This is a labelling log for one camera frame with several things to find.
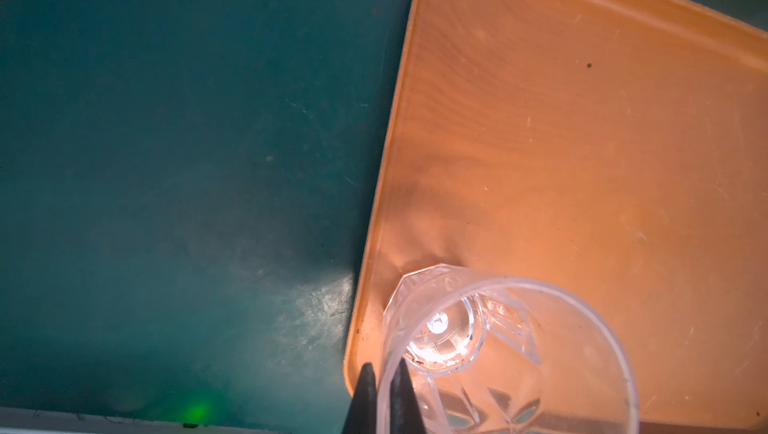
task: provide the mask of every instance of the tray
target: tray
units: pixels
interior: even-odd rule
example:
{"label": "tray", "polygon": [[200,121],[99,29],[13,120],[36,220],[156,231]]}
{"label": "tray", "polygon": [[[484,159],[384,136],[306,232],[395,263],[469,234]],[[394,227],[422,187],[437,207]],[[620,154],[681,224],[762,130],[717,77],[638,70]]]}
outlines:
{"label": "tray", "polygon": [[764,425],[767,116],[768,34],[687,0],[413,0],[348,388],[446,262],[588,302],[643,420]]}

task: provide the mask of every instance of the clear plastic cup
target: clear plastic cup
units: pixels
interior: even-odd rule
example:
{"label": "clear plastic cup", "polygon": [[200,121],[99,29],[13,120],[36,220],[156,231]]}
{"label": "clear plastic cup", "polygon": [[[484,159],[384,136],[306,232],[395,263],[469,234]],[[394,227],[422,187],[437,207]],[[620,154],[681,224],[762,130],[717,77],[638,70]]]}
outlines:
{"label": "clear plastic cup", "polygon": [[437,265],[404,276],[384,313],[377,426],[408,361],[428,432],[636,434],[627,357],[600,316],[562,289]]}

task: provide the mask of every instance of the dark green surface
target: dark green surface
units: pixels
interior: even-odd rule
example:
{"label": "dark green surface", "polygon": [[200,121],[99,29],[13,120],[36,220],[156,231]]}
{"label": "dark green surface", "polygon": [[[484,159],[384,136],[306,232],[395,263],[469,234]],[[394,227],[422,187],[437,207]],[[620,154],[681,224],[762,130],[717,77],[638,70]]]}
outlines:
{"label": "dark green surface", "polygon": [[340,431],[408,2],[0,0],[0,405]]}

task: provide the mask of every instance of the green light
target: green light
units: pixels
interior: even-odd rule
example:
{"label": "green light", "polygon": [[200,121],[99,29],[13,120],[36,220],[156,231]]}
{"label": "green light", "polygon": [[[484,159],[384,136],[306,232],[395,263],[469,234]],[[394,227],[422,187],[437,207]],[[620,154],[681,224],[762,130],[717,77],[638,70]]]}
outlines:
{"label": "green light", "polygon": [[184,419],[190,424],[200,424],[208,413],[207,404],[195,404],[187,409],[187,414]]}

